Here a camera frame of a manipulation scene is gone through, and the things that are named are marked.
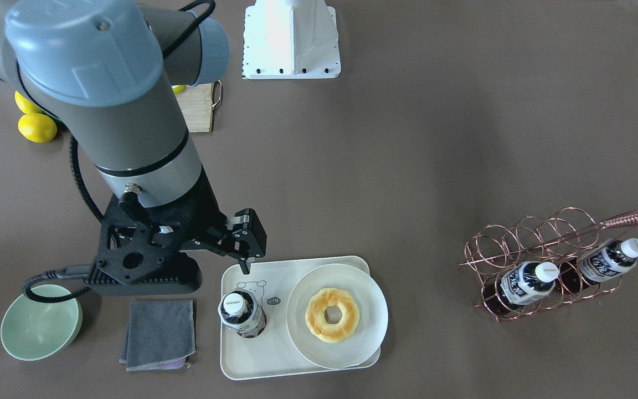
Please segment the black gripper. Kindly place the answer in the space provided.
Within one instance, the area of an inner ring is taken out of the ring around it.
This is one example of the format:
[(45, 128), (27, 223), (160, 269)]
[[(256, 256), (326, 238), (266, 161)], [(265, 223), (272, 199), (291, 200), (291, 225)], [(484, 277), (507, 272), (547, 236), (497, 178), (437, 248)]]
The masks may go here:
[(231, 256), (249, 275), (266, 242), (255, 210), (223, 215), (202, 172), (187, 194), (159, 207), (144, 208), (132, 194), (111, 197), (89, 285), (101, 294), (192, 293), (202, 274), (190, 250)]

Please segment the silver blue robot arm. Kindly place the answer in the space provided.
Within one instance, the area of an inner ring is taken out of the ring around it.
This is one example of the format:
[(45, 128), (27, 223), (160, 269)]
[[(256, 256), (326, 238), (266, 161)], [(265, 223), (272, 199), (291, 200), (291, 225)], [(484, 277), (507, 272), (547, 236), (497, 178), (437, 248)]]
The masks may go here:
[(228, 40), (192, 1), (180, 10), (135, 1), (0, 1), (0, 81), (63, 122), (85, 201), (78, 147), (113, 197), (89, 264), (27, 280), (26, 297), (58, 303), (105, 295), (191, 293), (200, 270), (188, 250), (231, 256), (241, 272), (266, 252), (253, 209), (227, 217), (190, 137), (172, 86), (212, 83), (228, 66)]

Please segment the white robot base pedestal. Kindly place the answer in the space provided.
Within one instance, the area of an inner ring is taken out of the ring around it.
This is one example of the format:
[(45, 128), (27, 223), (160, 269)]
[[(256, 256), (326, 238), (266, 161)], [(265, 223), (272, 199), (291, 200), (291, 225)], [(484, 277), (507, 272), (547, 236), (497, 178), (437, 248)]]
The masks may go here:
[(245, 9), (245, 79), (338, 78), (336, 11), (324, 1), (256, 1)]

